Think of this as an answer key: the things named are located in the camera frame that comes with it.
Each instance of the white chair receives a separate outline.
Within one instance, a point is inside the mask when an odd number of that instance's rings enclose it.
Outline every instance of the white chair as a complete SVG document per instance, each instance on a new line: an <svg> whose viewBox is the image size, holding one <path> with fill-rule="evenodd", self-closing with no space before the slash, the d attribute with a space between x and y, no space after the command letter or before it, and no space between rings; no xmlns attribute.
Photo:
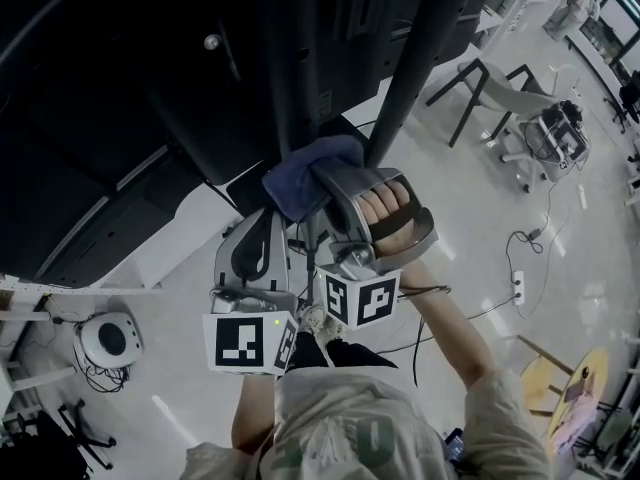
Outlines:
<svg viewBox="0 0 640 480"><path fill-rule="evenodd" d="M510 80L523 73L527 74L527 80L522 89L514 89ZM505 75L497 66L475 59L471 62L460 64L458 66L458 75L432 96L426 105L428 107L433 105L460 82L464 82L469 87L472 96L456 131L449 141L449 147L455 145L471 115L473 107L476 105L482 105L496 112L505 112L500 124L491 134L491 138L495 140L512 114L525 118L531 117L558 102L557 98L542 90L526 64Z"/></svg>
<svg viewBox="0 0 640 480"><path fill-rule="evenodd" d="M580 72L573 64L563 64L558 68L549 66L553 75L553 90L551 95L559 100L577 99L576 90L580 84Z"/></svg>

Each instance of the blue cloth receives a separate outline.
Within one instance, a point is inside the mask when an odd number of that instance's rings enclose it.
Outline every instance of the blue cloth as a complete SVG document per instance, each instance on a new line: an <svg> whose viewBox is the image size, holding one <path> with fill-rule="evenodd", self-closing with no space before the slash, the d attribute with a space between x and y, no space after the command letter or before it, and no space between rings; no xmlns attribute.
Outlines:
<svg viewBox="0 0 640 480"><path fill-rule="evenodd" d="M303 221L329 202L329 193L311 172L310 166L315 162L362 167L362 144L350 135L317 139L291 153L262 178L282 214L293 222Z"/></svg>

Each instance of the wrist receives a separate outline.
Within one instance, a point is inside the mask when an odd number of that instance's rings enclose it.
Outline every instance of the wrist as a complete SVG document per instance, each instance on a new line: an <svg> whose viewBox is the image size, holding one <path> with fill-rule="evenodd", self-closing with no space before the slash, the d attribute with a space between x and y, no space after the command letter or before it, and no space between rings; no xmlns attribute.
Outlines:
<svg viewBox="0 0 640 480"><path fill-rule="evenodd" d="M400 276L400 291L405 288L426 288L437 284L436 278L420 260L409 263Z"/></svg>

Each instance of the hand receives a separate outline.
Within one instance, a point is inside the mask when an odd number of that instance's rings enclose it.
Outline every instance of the hand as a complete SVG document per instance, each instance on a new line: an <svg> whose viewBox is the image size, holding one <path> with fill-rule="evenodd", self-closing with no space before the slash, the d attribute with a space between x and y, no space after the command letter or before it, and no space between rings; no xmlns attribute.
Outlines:
<svg viewBox="0 0 640 480"><path fill-rule="evenodd" d="M411 200L407 189L399 182L389 180L383 185L374 187L373 191L365 192L356 198L367 225L371 226L390 214L398 211L401 206ZM398 231L373 244L380 256L391 256L411 247L414 243L413 233L415 221L411 219Z"/></svg>

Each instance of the black pole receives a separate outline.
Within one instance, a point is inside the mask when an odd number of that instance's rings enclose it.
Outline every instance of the black pole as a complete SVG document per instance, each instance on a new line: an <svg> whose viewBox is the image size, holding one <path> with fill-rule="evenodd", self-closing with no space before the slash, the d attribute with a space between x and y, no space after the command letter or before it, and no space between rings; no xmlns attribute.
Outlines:
<svg viewBox="0 0 640 480"><path fill-rule="evenodd" d="M378 165L409 115L467 0L421 0L389 92L371 133L367 166Z"/></svg>

